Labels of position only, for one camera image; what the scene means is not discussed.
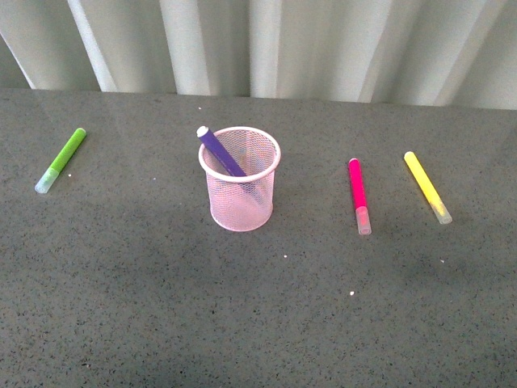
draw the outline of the marker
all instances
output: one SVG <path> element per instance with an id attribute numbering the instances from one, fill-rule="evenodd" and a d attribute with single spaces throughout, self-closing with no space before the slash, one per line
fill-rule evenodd
<path id="1" fill-rule="evenodd" d="M 350 181 L 352 186 L 352 195 L 355 204 L 355 217 L 357 218 L 357 229 L 359 234 L 370 234 L 372 227 L 370 226 L 370 217 L 366 204 L 366 193 L 364 192 L 363 174 L 361 173 L 361 164 L 356 158 L 350 159 L 348 163 L 348 171 L 350 172 Z"/>
<path id="2" fill-rule="evenodd" d="M 208 127 L 200 127 L 197 130 L 197 137 L 231 176 L 246 176 L 246 173 Z"/>
<path id="3" fill-rule="evenodd" d="M 426 196 L 429 205 L 431 205 L 433 209 L 433 212 L 435 212 L 439 223 L 444 225 L 452 222 L 451 214 L 449 214 L 447 211 L 447 208 L 443 204 L 442 199 L 439 197 L 438 192 L 433 186 L 433 183 L 431 183 L 429 180 L 429 177 L 423 170 L 423 167 L 418 161 L 414 152 L 406 152 L 404 155 L 404 160 L 413 173 L 414 178 L 418 182 L 418 186 L 420 186 L 422 189 L 423 195 Z"/>
<path id="4" fill-rule="evenodd" d="M 45 194 L 53 185 L 59 173 L 66 166 L 66 163 L 72 158 L 75 150 L 81 145 L 86 137 L 86 131 L 82 128 L 77 128 L 72 137 L 66 142 L 61 152 L 56 156 L 50 167 L 41 177 L 40 181 L 34 189 L 40 193 Z"/>

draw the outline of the purple marker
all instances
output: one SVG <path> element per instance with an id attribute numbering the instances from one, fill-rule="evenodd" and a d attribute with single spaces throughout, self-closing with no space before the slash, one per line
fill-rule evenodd
<path id="1" fill-rule="evenodd" d="M 197 130 L 197 137 L 231 176 L 246 176 L 246 173 L 208 127 L 200 127 Z"/>

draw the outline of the clear marker cap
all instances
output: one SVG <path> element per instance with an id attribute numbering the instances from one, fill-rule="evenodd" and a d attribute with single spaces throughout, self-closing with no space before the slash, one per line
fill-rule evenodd
<path id="1" fill-rule="evenodd" d="M 366 206 L 360 206 L 355 210 L 355 217 L 357 218 L 357 229 L 359 234 L 366 235 L 372 232 L 370 226 L 370 217 L 368 216 L 368 209 Z"/>
<path id="2" fill-rule="evenodd" d="M 40 179 L 40 182 L 36 184 L 34 189 L 39 194 L 46 194 L 52 184 L 54 183 L 54 180 L 56 180 L 57 176 L 59 175 L 59 172 L 54 170 L 53 168 L 49 167 L 46 172 L 43 174 L 43 176 Z"/>
<path id="3" fill-rule="evenodd" d="M 431 203 L 431 208 L 435 212 L 436 218 L 440 224 L 450 224 L 452 222 L 451 214 L 449 214 L 447 208 L 441 200 L 436 200 Z"/>

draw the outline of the mesh cup rim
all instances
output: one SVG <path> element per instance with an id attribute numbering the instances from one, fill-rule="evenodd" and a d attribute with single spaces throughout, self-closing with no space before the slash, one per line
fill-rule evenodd
<path id="1" fill-rule="evenodd" d="M 232 132 L 232 131 L 238 131 L 238 130 L 245 130 L 245 131 L 251 131 L 255 133 L 259 133 L 260 135 L 264 136 L 269 140 L 271 143 L 273 143 L 273 146 L 275 147 L 275 160 L 273 160 L 273 163 L 264 171 L 259 172 L 258 174 L 248 175 L 248 176 L 229 176 L 229 175 L 223 175 L 217 171 L 214 171 L 212 168 L 208 166 L 208 164 L 204 161 L 203 153 L 205 150 L 204 144 L 201 144 L 200 151 L 198 153 L 198 158 L 200 160 L 200 165 L 203 167 L 203 170 L 207 172 L 207 174 L 213 176 L 214 178 L 224 180 L 225 182 L 230 183 L 249 183 L 254 182 L 255 180 L 261 179 L 264 176 L 268 176 L 270 173 L 272 173 L 276 167 L 278 166 L 280 162 L 280 146 L 278 142 L 275 140 L 275 138 L 270 135 L 267 132 L 262 131 L 261 129 L 256 129 L 252 127 L 229 127 L 220 129 L 219 131 L 215 132 L 214 135 L 220 135 L 222 133 L 226 132 Z"/>

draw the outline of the yellow marker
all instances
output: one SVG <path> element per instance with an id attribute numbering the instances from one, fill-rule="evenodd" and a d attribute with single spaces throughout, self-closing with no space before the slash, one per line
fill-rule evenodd
<path id="1" fill-rule="evenodd" d="M 422 165 L 418 161 L 414 152 L 406 152 L 404 155 L 404 160 L 413 173 L 414 178 L 417 180 L 418 185 L 422 189 L 423 195 L 426 196 L 429 205 L 431 205 L 433 211 L 435 212 L 439 223 L 448 224 L 452 222 L 451 215 L 447 211 L 447 208 L 443 204 L 442 199 L 439 197 L 438 192 L 436 192 L 433 183 L 431 183 L 429 180 L 429 177 L 423 170 Z"/>

